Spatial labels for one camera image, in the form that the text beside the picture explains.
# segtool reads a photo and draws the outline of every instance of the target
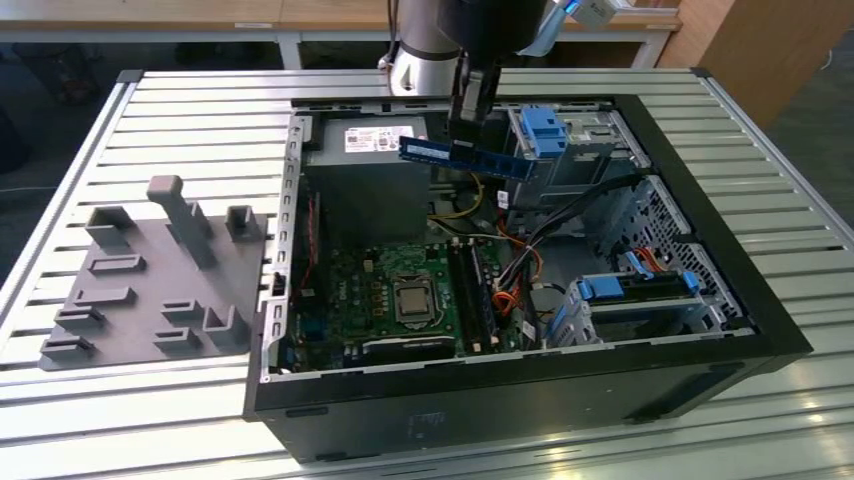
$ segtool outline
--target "blue ram stick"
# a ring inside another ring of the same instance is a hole
[[[500,153],[475,150],[471,161],[449,159],[451,146],[412,137],[400,137],[400,158],[409,162],[483,173],[493,177],[527,182],[533,172],[533,162]]]

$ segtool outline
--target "blue plastic clip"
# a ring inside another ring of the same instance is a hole
[[[560,323],[563,323],[563,317],[565,317],[565,306],[560,307],[555,318],[551,319],[551,323],[548,324],[548,329],[545,331],[547,337],[551,337],[551,334],[555,333],[555,330],[560,326]]]
[[[637,260],[637,256],[633,252],[625,252],[625,258],[628,259],[631,266],[635,267],[637,273],[643,275],[647,280],[651,280],[655,275],[643,267],[643,264],[640,264],[640,260]]]
[[[587,280],[577,282],[577,291],[581,294],[581,299],[589,300],[592,298],[592,289],[589,288]]]
[[[533,153],[539,158],[556,158],[568,145],[565,124],[551,108],[521,109],[521,130],[528,137]]]
[[[596,298],[617,298],[625,295],[616,277],[588,277],[584,281],[589,283]]]
[[[696,294],[699,292],[699,280],[694,272],[682,272],[682,280],[684,281],[684,286],[688,287],[688,291]]]

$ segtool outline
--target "motherboard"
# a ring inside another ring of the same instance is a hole
[[[475,260],[461,260],[463,248],[476,251]],[[456,265],[461,261],[464,269]],[[487,285],[499,269],[499,248],[491,241],[333,250],[327,303],[299,315],[301,370],[516,350],[517,331],[495,327],[488,295],[489,313],[463,314],[472,302],[460,299],[467,296],[460,271],[476,273]],[[483,306],[479,298],[473,303]]]

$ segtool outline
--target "wooden table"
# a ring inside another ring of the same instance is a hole
[[[679,26],[672,9],[623,8],[601,31],[567,21],[557,41],[637,43],[631,66],[652,68]],[[385,0],[0,0],[0,42],[276,42],[287,69],[300,42],[387,41],[387,30]]]

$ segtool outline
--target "ram slot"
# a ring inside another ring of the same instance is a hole
[[[473,245],[448,242],[447,257],[453,298],[468,353],[487,353],[497,343],[489,286],[480,275]]]

